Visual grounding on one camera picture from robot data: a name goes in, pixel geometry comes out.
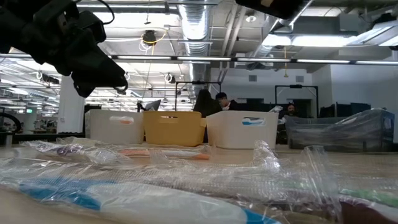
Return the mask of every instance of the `white plastic bin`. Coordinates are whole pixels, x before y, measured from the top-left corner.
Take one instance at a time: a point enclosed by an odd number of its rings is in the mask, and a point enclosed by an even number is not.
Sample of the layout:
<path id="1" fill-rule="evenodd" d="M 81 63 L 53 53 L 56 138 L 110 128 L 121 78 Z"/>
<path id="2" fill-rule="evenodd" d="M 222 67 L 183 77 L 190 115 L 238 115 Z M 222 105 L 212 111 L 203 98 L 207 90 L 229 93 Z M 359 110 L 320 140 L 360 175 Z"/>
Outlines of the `white plastic bin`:
<path id="1" fill-rule="evenodd" d="M 277 113 L 222 111 L 207 116 L 209 144 L 225 149 L 253 149 L 263 140 L 275 148 Z"/>
<path id="2" fill-rule="evenodd" d="M 110 144 L 141 144 L 144 141 L 142 113 L 90 110 L 90 139 Z"/>

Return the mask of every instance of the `black frame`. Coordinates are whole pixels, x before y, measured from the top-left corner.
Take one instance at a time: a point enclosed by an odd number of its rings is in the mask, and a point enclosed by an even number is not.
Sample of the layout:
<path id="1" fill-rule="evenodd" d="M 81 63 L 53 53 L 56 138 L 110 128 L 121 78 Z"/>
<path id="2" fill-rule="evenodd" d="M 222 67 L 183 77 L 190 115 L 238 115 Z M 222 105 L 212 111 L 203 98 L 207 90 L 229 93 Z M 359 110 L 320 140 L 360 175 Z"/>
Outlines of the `black frame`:
<path id="1" fill-rule="evenodd" d="M 206 84 L 218 84 L 220 87 L 220 92 L 221 92 L 221 82 L 201 82 L 201 81 L 193 81 L 193 82 L 175 82 L 175 102 L 174 102 L 174 110 L 177 111 L 177 93 L 178 93 L 178 84 L 180 83 L 186 83 L 186 84 L 192 84 L 192 85 L 206 85 Z"/>
<path id="2" fill-rule="evenodd" d="M 275 86 L 275 105 L 278 103 L 278 87 L 289 87 L 289 88 L 314 88 L 315 89 L 315 94 L 317 98 L 317 118 L 319 118 L 319 92 L 318 92 L 318 86 L 303 86 L 303 85 L 276 85 Z"/>

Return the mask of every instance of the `bin handle cutout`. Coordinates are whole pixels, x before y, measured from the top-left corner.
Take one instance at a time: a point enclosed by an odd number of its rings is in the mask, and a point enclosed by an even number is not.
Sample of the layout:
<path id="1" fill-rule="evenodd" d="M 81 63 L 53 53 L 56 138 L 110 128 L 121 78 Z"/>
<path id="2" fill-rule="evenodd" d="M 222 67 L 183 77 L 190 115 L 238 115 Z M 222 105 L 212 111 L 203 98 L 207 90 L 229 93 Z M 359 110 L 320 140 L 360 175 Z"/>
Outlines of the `bin handle cutout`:
<path id="1" fill-rule="evenodd" d="M 134 118 L 128 116 L 111 116 L 109 120 L 116 124 L 134 124 Z"/>
<path id="2" fill-rule="evenodd" d="M 242 124 L 245 126 L 265 126 L 266 120 L 264 118 L 245 117 L 242 119 Z"/>
<path id="3" fill-rule="evenodd" d="M 176 116 L 161 116 L 159 122 L 162 124 L 177 124 L 178 117 Z"/>

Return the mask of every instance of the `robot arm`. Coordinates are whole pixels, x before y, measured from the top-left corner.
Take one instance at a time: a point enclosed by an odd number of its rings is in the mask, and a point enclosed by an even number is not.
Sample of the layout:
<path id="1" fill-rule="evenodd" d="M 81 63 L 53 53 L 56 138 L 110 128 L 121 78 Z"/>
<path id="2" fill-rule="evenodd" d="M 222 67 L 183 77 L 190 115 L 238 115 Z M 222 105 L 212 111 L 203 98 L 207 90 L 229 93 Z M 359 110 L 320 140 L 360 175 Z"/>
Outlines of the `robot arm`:
<path id="1" fill-rule="evenodd" d="M 15 47 L 53 65 L 82 97 L 96 87 L 128 87 L 124 70 L 97 46 L 106 39 L 103 22 L 72 0 L 0 0 L 0 33 L 0 53 Z"/>

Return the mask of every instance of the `yellow plastic bin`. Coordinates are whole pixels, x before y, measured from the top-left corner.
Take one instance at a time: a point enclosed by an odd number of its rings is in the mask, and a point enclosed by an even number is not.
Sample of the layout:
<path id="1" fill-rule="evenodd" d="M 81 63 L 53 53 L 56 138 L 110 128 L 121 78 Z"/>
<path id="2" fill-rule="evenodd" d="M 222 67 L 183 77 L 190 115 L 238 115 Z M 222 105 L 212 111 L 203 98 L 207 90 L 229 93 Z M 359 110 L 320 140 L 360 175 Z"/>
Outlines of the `yellow plastic bin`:
<path id="1" fill-rule="evenodd" d="M 144 129 L 149 144 L 193 147 L 203 142 L 206 119 L 199 112 L 145 111 Z"/>

